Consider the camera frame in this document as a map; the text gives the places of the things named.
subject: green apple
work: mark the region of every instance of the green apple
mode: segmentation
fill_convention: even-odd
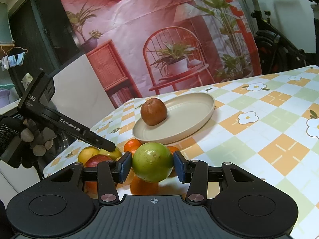
[[[174,166],[170,150],[157,142],[141,145],[132,159],[134,173],[140,179],[156,183],[165,180]]]

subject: wicker chair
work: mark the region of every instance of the wicker chair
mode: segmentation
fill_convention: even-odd
[[[177,78],[173,81],[159,81],[161,78],[157,78],[155,80],[154,73],[158,71],[160,73],[161,77],[166,77],[168,74],[168,68],[167,66],[164,66],[162,69],[160,69],[159,65],[152,65],[156,60],[160,59],[160,56],[156,52],[156,50],[164,49],[165,43],[169,44],[176,44],[179,42],[183,42],[187,45],[191,45],[191,47],[197,48],[197,50],[192,51],[191,54],[188,55],[189,61],[193,59],[200,60],[203,62],[203,67],[200,69],[200,71],[193,72],[187,76],[183,76],[182,78]],[[150,74],[151,81],[153,84],[153,87],[151,87],[150,91],[155,91],[156,94],[160,94],[159,89],[167,87],[167,86],[173,86],[174,90],[177,90],[176,83],[181,82],[183,80],[187,80],[191,77],[196,77],[199,81],[200,85],[203,85],[199,73],[201,71],[206,71],[207,74],[212,78],[211,73],[208,70],[208,64],[205,62],[205,58],[203,56],[203,49],[202,46],[198,40],[198,38],[195,36],[194,33],[192,33],[190,30],[182,27],[167,27],[162,28],[155,33],[153,33],[145,42],[145,45],[143,47],[143,56],[145,59],[145,63],[147,66],[147,70]]]

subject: glove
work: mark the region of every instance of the glove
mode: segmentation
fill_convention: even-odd
[[[20,154],[14,159],[11,166],[18,168],[22,164],[25,168],[37,165],[38,156],[43,156],[53,145],[56,134],[45,127],[39,131],[38,125],[31,119],[21,121],[10,117],[0,117],[0,156],[5,152],[15,137],[27,142],[28,146],[18,147]]]

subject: checkered tablecloth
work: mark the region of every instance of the checkered tablecloth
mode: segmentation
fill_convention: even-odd
[[[186,93],[205,92],[216,100],[211,119],[196,133],[172,145],[187,159],[210,166],[232,162],[278,189],[297,203],[294,239],[319,236],[319,67],[250,77],[162,94],[167,101]],[[92,130],[123,150],[149,98],[131,99],[97,123]],[[75,141],[45,169],[45,177],[77,161],[88,144]],[[129,186],[118,189],[120,197]],[[185,194],[177,177],[160,183],[162,194]],[[208,196],[219,192],[209,183]]]

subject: wall poster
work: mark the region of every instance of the wall poster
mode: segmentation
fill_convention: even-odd
[[[261,74],[237,0],[61,0],[117,108],[131,98]]]

